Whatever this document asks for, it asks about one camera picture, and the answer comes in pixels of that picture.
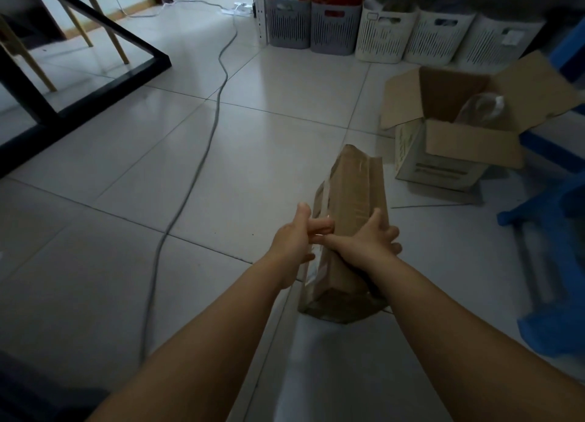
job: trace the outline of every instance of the gray plastic basket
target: gray plastic basket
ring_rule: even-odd
[[[356,49],[362,5],[339,6],[313,3],[311,51],[348,56]]]
[[[311,2],[309,0],[266,0],[270,45],[308,48],[311,45]]]

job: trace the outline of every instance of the hand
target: hand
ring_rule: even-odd
[[[332,233],[334,226],[335,222],[329,217],[312,219],[311,207],[306,203],[297,205],[294,219],[276,232],[265,256],[282,263],[284,270],[281,288],[288,288],[293,284],[300,264],[315,258],[313,253],[308,252],[309,237]]]
[[[376,208],[368,222],[353,237],[316,235],[311,237],[311,243],[338,252],[347,263],[371,276],[389,256],[402,251],[402,245],[392,242],[398,236],[399,229],[389,226],[382,211]]]

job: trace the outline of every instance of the gray cable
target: gray cable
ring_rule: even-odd
[[[131,16],[130,14],[127,14],[124,11],[124,8],[120,4],[119,0],[116,0],[116,2],[118,2],[118,6],[120,6],[120,10],[124,13],[124,15],[126,15],[127,17],[131,17],[131,18],[157,17],[160,15],[161,12],[163,12],[163,10],[167,6],[172,6],[178,2],[204,3],[204,4],[210,5],[210,6],[217,6],[223,10],[226,9],[222,5],[218,5],[216,3],[209,3],[209,2],[206,2],[205,0],[179,0],[179,1],[173,2],[173,3],[165,3],[163,5],[162,9],[159,12],[157,12],[156,14],[149,14],[147,16]],[[236,27],[236,16],[234,16],[234,15],[232,15],[232,23],[233,23],[233,28],[236,32],[233,35],[233,37],[230,39],[230,41],[222,48],[222,50],[219,52],[219,55],[218,55],[218,61],[223,69],[223,72],[225,73],[225,78],[223,79],[223,83],[219,87],[218,97],[217,97],[217,100],[215,101],[214,124],[211,127],[211,133],[209,134],[209,139],[207,141],[207,147],[205,148],[205,152],[203,153],[203,158],[199,162],[199,165],[197,165],[197,170],[195,171],[195,175],[193,176],[193,179],[191,180],[191,183],[189,185],[189,189],[187,190],[185,197],[183,198],[183,201],[181,202],[181,205],[179,206],[179,209],[175,213],[171,222],[168,224],[165,232],[163,233],[160,240],[158,241],[158,245],[157,245],[156,251],[154,253],[154,263],[153,263],[153,267],[152,267],[152,276],[150,277],[150,285],[149,285],[147,302],[146,302],[146,311],[144,312],[144,322],[142,325],[142,333],[141,333],[141,337],[140,337],[140,364],[141,365],[144,363],[144,361],[146,360],[146,358],[148,356],[149,330],[150,330],[151,317],[152,317],[152,311],[153,311],[153,306],[154,306],[154,294],[156,292],[156,281],[158,278],[158,262],[160,260],[160,253],[161,253],[161,250],[163,249],[163,245],[165,244],[165,241],[167,239],[168,234],[171,232],[172,227],[175,225],[175,222],[179,219],[179,216],[181,215],[181,213],[183,212],[183,209],[185,208],[187,200],[189,199],[189,196],[191,195],[191,192],[193,191],[193,188],[195,186],[195,182],[197,182],[197,179],[199,178],[199,174],[201,174],[201,169],[203,168],[205,160],[207,159],[207,155],[209,154],[209,148],[211,147],[211,141],[213,140],[215,130],[218,127],[219,100],[221,98],[221,93],[223,91],[223,87],[225,86],[225,84],[228,82],[228,79],[229,79],[228,70],[225,69],[223,62],[221,61],[221,56],[223,55],[224,51],[226,49],[228,49],[228,47],[233,43],[233,41],[236,40],[236,37],[238,36],[238,28]]]

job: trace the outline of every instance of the clear plastic bag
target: clear plastic bag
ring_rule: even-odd
[[[495,93],[474,94],[459,111],[455,123],[484,127],[504,111],[504,96]]]

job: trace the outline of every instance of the cardboard box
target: cardboard box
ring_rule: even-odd
[[[315,194],[313,217],[335,219],[335,234],[352,236],[374,208],[388,216],[381,158],[371,158],[353,145],[345,145],[329,178]],[[298,310],[319,319],[350,323],[387,306],[368,277],[320,245],[315,260],[301,265],[303,291]]]
[[[473,94],[504,96],[503,114],[486,128],[455,124]],[[386,82],[380,127],[396,127],[396,178],[466,191],[490,165],[521,168],[518,135],[579,105],[579,95],[540,52],[500,73],[420,68]]]

